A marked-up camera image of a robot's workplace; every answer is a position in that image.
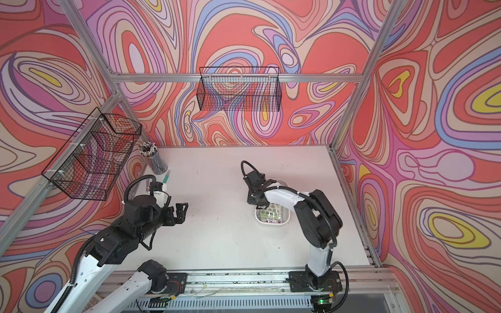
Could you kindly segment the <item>green beige sticker sheet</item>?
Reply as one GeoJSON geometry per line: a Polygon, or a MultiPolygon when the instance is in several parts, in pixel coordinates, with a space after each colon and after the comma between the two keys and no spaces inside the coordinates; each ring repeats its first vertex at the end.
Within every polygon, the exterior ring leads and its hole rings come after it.
{"type": "Polygon", "coordinates": [[[282,211],[276,208],[262,209],[258,215],[261,221],[265,220],[282,220],[282,211]]]}

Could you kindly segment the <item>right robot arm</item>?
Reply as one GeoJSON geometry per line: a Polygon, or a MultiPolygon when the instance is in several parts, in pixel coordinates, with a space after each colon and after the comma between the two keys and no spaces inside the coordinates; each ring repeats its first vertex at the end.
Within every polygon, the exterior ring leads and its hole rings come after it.
{"type": "Polygon", "coordinates": [[[337,237],[343,227],[342,219],[321,190],[300,192],[285,186],[257,170],[250,162],[240,164],[243,180],[248,187],[247,203],[254,206],[257,216],[266,222],[282,222],[282,212],[289,211],[296,215],[302,234],[307,240],[310,251],[309,259],[303,271],[291,271],[287,282],[292,292],[327,292],[318,302],[327,303],[327,299],[340,292],[348,292],[338,271],[344,274],[346,268],[340,262],[332,262],[333,249],[337,246],[337,237]]]}

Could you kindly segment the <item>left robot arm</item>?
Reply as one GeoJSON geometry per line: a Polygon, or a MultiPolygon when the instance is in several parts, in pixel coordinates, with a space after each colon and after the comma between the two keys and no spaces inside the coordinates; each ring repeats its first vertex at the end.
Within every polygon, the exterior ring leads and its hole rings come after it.
{"type": "Polygon", "coordinates": [[[103,282],[129,254],[143,246],[150,251],[159,228],[183,224],[189,205],[171,206],[171,196],[154,175],[134,180],[124,192],[124,212],[109,227],[93,235],[79,248],[70,279],[47,312],[123,312],[151,293],[155,303],[169,303],[185,291],[187,275],[169,275],[159,262],[147,260],[119,288],[96,305],[88,303],[103,282]]]}

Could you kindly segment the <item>white plastic storage box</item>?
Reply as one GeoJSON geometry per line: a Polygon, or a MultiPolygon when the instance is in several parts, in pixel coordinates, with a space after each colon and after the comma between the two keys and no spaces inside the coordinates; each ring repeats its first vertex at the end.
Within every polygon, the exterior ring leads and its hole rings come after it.
{"type": "Polygon", "coordinates": [[[265,225],[280,226],[288,223],[290,220],[290,210],[277,203],[264,204],[263,194],[258,196],[257,200],[253,200],[255,206],[256,220],[265,225]]]}

